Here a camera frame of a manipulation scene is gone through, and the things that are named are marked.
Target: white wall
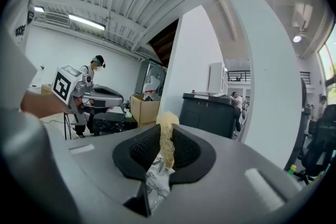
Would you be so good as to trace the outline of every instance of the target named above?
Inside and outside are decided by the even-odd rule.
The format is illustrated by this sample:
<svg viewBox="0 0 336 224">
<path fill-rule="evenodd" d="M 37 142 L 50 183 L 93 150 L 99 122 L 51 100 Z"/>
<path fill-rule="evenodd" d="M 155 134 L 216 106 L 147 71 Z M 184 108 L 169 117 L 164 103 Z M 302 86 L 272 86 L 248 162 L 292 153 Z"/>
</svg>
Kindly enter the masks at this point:
<svg viewBox="0 0 336 224">
<path fill-rule="evenodd" d="M 180 116 L 185 92 L 207 92 L 210 64 L 223 62 L 214 28 L 202 6 L 180 18 L 159 113 Z"/>
<path fill-rule="evenodd" d="M 36 68 L 45 66 L 42 84 L 52 83 L 58 66 L 70 64 L 80 68 L 89 65 L 95 55 L 104 57 L 106 68 L 95 73 L 93 82 L 112 88 L 129 100 L 134 93 L 140 62 L 75 38 L 36 27 L 30 30 L 26 56 Z"/>
</svg>

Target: black trash bin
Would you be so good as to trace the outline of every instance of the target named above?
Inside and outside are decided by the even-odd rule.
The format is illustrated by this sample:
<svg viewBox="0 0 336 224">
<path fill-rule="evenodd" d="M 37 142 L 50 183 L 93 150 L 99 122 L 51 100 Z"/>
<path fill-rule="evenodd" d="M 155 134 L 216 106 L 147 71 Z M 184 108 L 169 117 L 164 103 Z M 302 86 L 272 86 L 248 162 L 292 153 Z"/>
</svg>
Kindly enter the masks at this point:
<svg viewBox="0 0 336 224">
<path fill-rule="evenodd" d="M 231 97 L 214 95 L 207 92 L 183 94 L 180 124 L 231 138 L 240 109 Z"/>
</svg>

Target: window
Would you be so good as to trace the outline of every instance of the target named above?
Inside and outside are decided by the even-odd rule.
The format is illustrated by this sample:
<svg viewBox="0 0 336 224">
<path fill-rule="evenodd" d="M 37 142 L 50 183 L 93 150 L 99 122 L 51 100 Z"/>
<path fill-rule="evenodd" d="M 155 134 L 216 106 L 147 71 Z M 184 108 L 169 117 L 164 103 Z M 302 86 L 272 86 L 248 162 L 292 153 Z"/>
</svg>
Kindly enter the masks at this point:
<svg viewBox="0 0 336 224">
<path fill-rule="evenodd" d="M 325 45 L 320 49 L 319 56 L 326 80 L 328 104 L 336 104 L 336 29 L 335 26 Z"/>
<path fill-rule="evenodd" d="M 327 86 L 327 104 L 336 104 L 336 84 Z"/>
<path fill-rule="evenodd" d="M 319 55 L 323 66 L 325 80 L 329 80 L 333 77 L 334 73 L 333 73 L 333 63 L 331 60 L 328 47 L 326 45 L 323 45 L 323 47 L 319 51 Z"/>
</svg>

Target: air conditioner unit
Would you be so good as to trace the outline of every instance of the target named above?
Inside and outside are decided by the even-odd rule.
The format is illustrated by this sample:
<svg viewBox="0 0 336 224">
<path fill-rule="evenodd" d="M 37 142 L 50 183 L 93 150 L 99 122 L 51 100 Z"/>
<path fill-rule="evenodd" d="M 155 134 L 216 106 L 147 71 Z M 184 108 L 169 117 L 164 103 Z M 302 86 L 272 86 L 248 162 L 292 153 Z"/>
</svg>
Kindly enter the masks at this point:
<svg viewBox="0 0 336 224">
<path fill-rule="evenodd" d="M 293 26 L 299 27 L 300 31 L 305 30 L 311 18 L 313 7 L 304 3 L 296 3 L 293 15 Z"/>
<path fill-rule="evenodd" d="M 70 19 L 67 15 L 48 12 L 45 18 L 47 23 L 70 28 Z"/>
</svg>

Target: black strap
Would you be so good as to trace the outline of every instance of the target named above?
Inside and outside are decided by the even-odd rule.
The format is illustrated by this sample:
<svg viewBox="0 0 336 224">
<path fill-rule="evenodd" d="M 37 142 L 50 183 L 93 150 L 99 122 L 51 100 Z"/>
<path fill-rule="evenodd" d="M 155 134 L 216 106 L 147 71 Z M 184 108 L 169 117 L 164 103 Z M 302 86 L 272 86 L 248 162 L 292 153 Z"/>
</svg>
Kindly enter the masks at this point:
<svg viewBox="0 0 336 224">
<path fill-rule="evenodd" d="M 86 69 L 88 70 L 88 73 L 89 73 L 89 67 L 88 66 L 83 66 L 83 67 L 86 67 Z"/>
</svg>

